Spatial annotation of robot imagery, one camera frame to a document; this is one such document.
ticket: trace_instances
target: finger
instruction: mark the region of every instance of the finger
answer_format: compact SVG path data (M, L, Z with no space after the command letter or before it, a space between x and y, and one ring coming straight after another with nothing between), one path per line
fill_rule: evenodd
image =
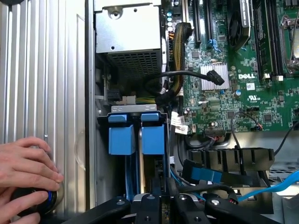
M45 164L47 167L49 167L51 170L58 172L58 169L56 168L53 161L50 159L48 154L46 154L45 151L39 148L22 148L20 150L21 157L25 159L35 160L38 162L41 162Z
M38 213L33 213L20 218L18 221L13 222L12 224L39 224L40 220L40 215Z
M1 207L0 223L5 222L34 205L43 203L48 198L45 191L37 191L30 195L19 197Z
M15 171L38 174L46 178L52 179L58 183L64 180L64 177L61 174L54 172L43 163L32 161L32 160L21 158L18 160L18 162L12 164L12 168Z
M49 178L25 172L13 171L6 178L1 180L4 187L15 186L18 188L40 188L57 191L59 184Z
M10 201L11 195L15 191L16 188L11 187L7 188L1 195L0 195L0 207L7 204Z
M14 144L21 146L21 147L31 147L31 146L38 146L45 150L46 152L50 152L50 146L42 139L36 137L28 137L24 139L19 139L14 142Z

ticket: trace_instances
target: cable connector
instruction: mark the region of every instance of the cable connector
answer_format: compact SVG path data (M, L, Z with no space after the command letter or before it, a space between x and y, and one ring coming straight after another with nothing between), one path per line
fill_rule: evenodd
M210 81L216 85L222 85L224 83L224 79L215 70L209 71L206 76L208 76Z

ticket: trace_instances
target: pcie slot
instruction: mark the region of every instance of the pcie slot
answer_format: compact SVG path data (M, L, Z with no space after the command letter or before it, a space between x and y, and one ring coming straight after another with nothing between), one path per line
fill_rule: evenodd
M199 0L193 0L194 41L198 47L201 44Z
M206 33L207 39L213 39L213 18L212 18L212 6L211 0L205 0L206 6Z
M268 31L272 59L272 75L282 76L284 74L282 53L279 42L279 23L277 18L277 6L275 0L265 0L267 8Z

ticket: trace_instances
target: silver heatsink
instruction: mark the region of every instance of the silver heatsink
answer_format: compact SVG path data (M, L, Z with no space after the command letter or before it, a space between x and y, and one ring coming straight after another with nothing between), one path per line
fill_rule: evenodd
M96 53L106 54L110 63L118 68L120 76L126 79L136 81L160 73L162 50L159 6L136 4L111 7L111 4L101 6L101 11L95 15Z
M207 74L209 71L215 70L223 79L224 83L222 85L215 85L214 83L204 80L201 80L201 90L225 90L229 88L228 82L228 64L226 63L215 63L211 65L203 65L200 67L201 74Z

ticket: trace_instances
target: heatsink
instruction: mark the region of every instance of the heatsink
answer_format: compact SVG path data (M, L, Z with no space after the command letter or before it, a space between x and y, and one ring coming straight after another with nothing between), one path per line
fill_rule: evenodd
M222 85L215 85L214 83L201 80L201 90L202 91L212 91L212 90L226 90L229 88L228 83L228 64L226 63L216 63L211 65L203 65L200 67L201 74L207 74L209 71L215 70L221 78L223 78L224 83Z

